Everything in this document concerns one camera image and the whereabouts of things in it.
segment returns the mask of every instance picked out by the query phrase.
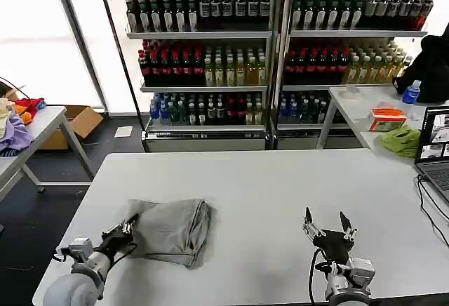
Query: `laptop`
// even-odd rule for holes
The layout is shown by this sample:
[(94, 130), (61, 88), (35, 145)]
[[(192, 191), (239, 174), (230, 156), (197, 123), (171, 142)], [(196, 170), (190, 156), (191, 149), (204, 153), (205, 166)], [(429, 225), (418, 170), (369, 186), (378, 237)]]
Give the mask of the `laptop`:
[(415, 166), (449, 201), (449, 106), (426, 108)]

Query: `orange box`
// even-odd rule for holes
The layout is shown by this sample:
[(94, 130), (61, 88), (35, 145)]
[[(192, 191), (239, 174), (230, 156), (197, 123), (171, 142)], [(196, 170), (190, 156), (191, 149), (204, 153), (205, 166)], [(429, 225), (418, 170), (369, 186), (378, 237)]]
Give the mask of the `orange box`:
[(407, 116), (397, 108), (374, 108), (371, 110), (369, 131), (388, 132), (404, 125)]

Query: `purple cloth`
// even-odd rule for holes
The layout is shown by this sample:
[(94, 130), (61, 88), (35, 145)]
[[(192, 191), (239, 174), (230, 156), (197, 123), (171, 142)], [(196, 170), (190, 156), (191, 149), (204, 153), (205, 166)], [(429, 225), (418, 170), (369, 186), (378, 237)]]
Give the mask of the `purple cloth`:
[(6, 122), (5, 135), (0, 139), (0, 152), (6, 148), (20, 151), (29, 147), (32, 141), (23, 120), (17, 113), (12, 114)]

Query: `green cloth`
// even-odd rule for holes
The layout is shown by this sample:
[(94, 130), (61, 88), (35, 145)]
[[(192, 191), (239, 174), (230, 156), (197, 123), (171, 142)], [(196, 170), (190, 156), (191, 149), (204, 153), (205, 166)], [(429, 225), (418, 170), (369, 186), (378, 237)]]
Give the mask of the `green cloth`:
[(383, 146), (400, 157), (416, 157), (420, 143), (419, 129), (404, 125), (380, 136)]

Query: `laptop keyboard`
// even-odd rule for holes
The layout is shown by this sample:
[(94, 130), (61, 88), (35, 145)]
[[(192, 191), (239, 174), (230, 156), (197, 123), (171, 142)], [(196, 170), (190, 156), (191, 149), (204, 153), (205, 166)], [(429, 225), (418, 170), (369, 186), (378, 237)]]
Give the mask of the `laptop keyboard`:
[(427, 174), (432, 178), (440, 188), (444, 191), (449, 190), (449, 170), (446, 171), (427, 171)]

